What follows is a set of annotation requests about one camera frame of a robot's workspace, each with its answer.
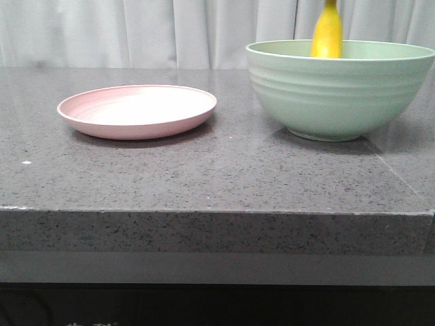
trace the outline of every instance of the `pink plate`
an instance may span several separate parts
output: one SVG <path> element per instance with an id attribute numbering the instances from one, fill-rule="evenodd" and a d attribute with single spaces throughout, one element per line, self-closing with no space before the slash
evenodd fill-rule
<path id="1" fill-rule="evenodd" d="M 153 139 L 202 124 L 214 95 L 172 85 L 132 85 L 91 90 L 63 100 L 58 113 L 76 130 L 108 139 Z"/>

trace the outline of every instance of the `banana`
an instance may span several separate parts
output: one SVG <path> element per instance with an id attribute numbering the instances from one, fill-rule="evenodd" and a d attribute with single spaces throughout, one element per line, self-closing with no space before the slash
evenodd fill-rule
<path id="1" fill-rule="evenodd" d="M 336 0 L 325 0 L 324 10 L 315 26 L 311 56 L 340 58 L 343 50 L 343 26 Z"/>

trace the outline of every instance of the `green bowl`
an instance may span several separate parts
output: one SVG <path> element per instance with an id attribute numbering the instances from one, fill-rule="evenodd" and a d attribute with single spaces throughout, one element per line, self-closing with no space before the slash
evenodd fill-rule
<path id="1" fill-rule="evenodd" d="M 411 103 L 435 58 L 419 46 L 344 41 L 343 57 L 311 58 L 311 40 L 246 47 L 260 104 L 298 136 L 349 141 L 388 124 Z"/>

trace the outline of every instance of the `countertop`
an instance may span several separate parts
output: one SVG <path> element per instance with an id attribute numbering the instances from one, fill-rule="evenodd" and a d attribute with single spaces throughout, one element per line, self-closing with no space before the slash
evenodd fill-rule
<path id="1" fill-rule="evenodd" d="M 148 141 L 90 137 L 56 112 L 71 95 L 132 84 L 200 88 L 217 107 Z M 432 69 L 390 125 L 322 143 L 269 117 L 244 70 L 2 68 L 0 250 L 427 257 L 434 84 Z"/>

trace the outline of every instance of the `white curtain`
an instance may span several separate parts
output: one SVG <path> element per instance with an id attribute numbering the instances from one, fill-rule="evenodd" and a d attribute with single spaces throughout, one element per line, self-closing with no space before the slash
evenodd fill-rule
<path id="1" fill-rule="evenodd" d="M 323 0 L 0 0 L 0 66 L 245 69 L 311 38 Z M 435 48 L 435 0 L 338 0 L 345 39 Z"/>

